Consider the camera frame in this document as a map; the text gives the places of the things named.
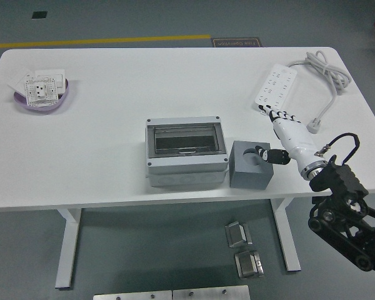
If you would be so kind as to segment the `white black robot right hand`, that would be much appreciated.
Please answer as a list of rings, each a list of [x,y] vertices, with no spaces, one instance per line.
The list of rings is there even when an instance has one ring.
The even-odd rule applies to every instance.
[[[282,146],[296,160],[300,175],[307,181],[315,177],[327,162],[316,155],[318,148],[306,126],[286,111],[277,111],[268,105],[258,107],[269,116]]]

